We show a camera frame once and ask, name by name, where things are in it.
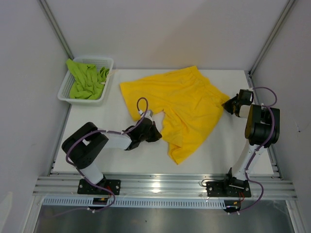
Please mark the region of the yellow fabric shorts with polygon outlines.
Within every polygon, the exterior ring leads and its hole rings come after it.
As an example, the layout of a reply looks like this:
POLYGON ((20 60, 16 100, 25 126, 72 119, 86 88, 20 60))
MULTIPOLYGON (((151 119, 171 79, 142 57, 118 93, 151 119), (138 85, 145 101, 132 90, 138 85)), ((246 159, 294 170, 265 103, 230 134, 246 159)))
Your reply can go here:
POLYGON ((137 100, 145 97, 155 114, 164 112, 162 138, 168 155, 181 164, 212 133, 229 96, 203 76, 196 66, 120 83, 121 94, 133 120, 139 119, 137 100))

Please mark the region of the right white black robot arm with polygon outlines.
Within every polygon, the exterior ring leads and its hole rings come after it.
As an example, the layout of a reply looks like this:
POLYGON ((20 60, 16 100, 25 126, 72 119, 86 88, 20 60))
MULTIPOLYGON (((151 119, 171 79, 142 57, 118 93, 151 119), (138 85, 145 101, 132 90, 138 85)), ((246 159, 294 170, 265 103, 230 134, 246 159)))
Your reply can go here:
POLYGON ((241 89, 235 97, 223 104, 224 109, 239 118, 245 118, 245 146, 222 183, 222 191, 233 196, 249 190, 249 174, 263 153, 275 144, 280 135, 280 110, 271 105, 253 103, 254 92, 241 89))

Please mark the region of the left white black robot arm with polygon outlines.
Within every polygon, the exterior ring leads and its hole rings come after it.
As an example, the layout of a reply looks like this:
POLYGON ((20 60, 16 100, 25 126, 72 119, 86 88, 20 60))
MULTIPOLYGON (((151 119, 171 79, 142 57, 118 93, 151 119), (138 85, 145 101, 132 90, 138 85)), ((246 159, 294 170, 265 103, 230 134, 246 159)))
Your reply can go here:
POLYGON ((151 143, 161 138, 156 123, 147 117, 124 132, 100 130, 94 123, 88 122, 67 138, 61 148, 66 154, 67 163, 89 181, 88 188, 94 194, 100 194, 105 190, 105 181, 95 159, 103 149, 133 150, 141 142, 151 143))

